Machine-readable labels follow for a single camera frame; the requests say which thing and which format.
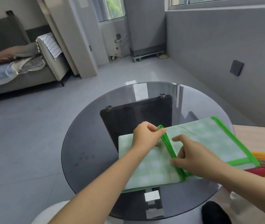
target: light green towel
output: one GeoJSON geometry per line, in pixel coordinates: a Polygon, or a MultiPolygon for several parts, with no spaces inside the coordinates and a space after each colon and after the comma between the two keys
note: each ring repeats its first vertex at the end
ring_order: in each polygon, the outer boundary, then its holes
{"type": "MultiPolygon", "coordinates": [[[[173,142],[171,138],[179,134],[185,134],[191,140],[201,142],[223,161],[236,168],[246,170],[260,165],[251,152],[216,117],[167,127],[166,134],[176,155],[182,143],[173,142]]],[[[132,141],[133,134],[119,137],[119,158],[130,150],[132,141]]],[[[159,139],[159,142],[161,145],[150,150],[131,176],[123,192],[157,187],[184,180],[179,177],[176,168],[170,164],[171,156],[165,144],[161,139],[159,139]]]]}

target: tiled floor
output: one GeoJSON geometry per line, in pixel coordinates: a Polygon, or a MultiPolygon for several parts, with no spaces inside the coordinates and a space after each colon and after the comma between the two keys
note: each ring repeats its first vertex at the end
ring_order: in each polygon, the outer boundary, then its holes
{"type": "Polygon", "coordinates": [[[65,87],[0,100],[0,223],[31,223],[74,196],[61,167],[67,129],[94,99],[133,80],[191,86],[214,99],[233,124],[254,125],[170,58],[133,63],[126,57],[101,66],[96,77],[71,77],[65,87]]]}

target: glass tabletop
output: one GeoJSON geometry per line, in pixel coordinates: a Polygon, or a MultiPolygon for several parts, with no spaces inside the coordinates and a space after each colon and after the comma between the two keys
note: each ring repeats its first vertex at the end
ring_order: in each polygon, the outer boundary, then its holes
{"type": "MultiPolygon", "coordinates": [[[[118,136],[132,133],[143,121],[168,127],[212,116],[234,133],[224,110],[191,87],[147,82],[112,90],[84,108],[68,129],[61,153],[66,180],[80,192],[118,160],[118,136]]],[[[110,215],[136,221],[169,218],[198,207],[218,189],[218,184],[199,179],[122,193],[110,215]],[[146,202],[144,193],[156,190],[160,199],[146,202]]]]}

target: white checkered cloth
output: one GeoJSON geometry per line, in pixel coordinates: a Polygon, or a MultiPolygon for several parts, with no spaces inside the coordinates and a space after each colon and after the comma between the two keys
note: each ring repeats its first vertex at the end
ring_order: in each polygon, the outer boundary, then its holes
{"type": "MultiPolygon", "coordinates": [[[[173,142],[171,139],[179,134],[185,134],[191,140],[201,142],[225,162],[247,158],[238,145],[211,118],[167,127],[167,135],[176,155],[182,143],[173,142]]],[[[132,141],[133,134],[119,137],[119,158],[130,150],[132,141]]],[[[171,156],[166,146],[161,139],[159,142],[160,147],[150,150],[124,187],[124,192],[180,182],[175,168],[170,164],[171,156]]],[[[254,168],[255,165],[249,162],[235,167],[246,170],[254,168]]],[[[197,178],[196,176],[187,177],[186,181],[197,178]]]]}
{"type": "Polygon", "coordinates": [[[55,59],[62,53],[62,50],[52,32],[41,35],[38,38],[40,38],[45,43],[55,59]]]}

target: right hand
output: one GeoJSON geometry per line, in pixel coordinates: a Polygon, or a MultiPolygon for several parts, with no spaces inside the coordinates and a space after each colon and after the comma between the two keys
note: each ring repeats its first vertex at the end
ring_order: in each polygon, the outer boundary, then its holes
{"type": "Polygon", "coordinates": [[[216,181],[224,168],[229,166],[202,143],[189,139],[186,135],[178,135],[172,141],[181,141],[177,158],[170,160],[172,165],[182,168],[198,177],[216,181]]]}

